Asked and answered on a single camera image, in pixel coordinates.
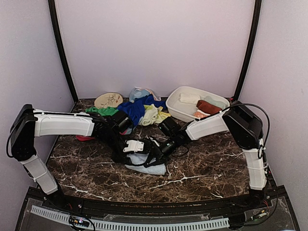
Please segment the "pink towel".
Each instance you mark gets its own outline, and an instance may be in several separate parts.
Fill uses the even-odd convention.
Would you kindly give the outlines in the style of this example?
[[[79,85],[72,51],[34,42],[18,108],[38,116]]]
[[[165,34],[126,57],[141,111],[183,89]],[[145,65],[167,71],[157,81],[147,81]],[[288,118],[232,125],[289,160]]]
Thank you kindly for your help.
[[[121,135],[129,135],[129,134],[132,133],[132,131],[133,131],[132,128],[128,128],[128,129],[126,129],[124,132],[121,132],[120,134],[121,134]],[[93,139],[94,139],[93,137],[86,137],[86,136],[80,136],[80,135],[76,135],[75,137],[76,137],[77,140],[79,140],[79,141],[90,141],[90,140],[93,140]]]

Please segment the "large pale blue towel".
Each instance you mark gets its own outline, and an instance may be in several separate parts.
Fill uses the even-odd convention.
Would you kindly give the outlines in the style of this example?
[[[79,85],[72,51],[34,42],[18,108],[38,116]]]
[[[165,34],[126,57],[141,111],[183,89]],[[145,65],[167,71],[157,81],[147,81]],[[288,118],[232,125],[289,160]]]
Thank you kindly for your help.
[[[132,164],[134,165],[140,165],[143,164],[147,157],[148,154],[129,154],[127,155],[128,158],[130,158]],[[166,166],[165,164],[160,164],[160,165],[155,165],[155,166],[150,166],[150,167],[144,167],[143,165],[141,166],[132,166],[132,165],[125,165],[126,168],[144,173],[144,174],[150,174],[150,175],[165,175],[166,173]]]

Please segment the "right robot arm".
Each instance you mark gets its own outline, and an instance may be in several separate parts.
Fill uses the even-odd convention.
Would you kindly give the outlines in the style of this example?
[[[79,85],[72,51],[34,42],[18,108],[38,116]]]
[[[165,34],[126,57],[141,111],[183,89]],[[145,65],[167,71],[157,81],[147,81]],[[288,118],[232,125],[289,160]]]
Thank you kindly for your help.
[[[242,149],[249,173],[249,195],[244,207],[257,208],[264,201],[267,185],[268,164],[264,157],[266,138],[262,120],[252,112],[250,103],[236,101],[227,108],[205,118],[195,119],[179,126],[168,117],[159,124],[160,130],[169,139],[156,144],[151,140],[147,159],[149,166],[165,162],[179,147],[202,137],[228,131],[235,143]]]

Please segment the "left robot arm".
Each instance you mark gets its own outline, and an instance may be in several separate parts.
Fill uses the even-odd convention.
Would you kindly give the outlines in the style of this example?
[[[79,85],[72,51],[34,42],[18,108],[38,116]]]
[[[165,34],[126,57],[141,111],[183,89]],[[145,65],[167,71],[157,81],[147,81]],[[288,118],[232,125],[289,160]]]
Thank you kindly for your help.
[[[63,113],[34,109],[25,104],[10,129],[6,152],[24,167],[40,187],[49,202],[58,210],[68,206],[63,190],[37,152],[37,140],[59,136],[91,137],[105,143],[112,150],[116,163],[128,162],[124,154],[122,133],[132,125],[123,111],[103,116],[97,112]]]

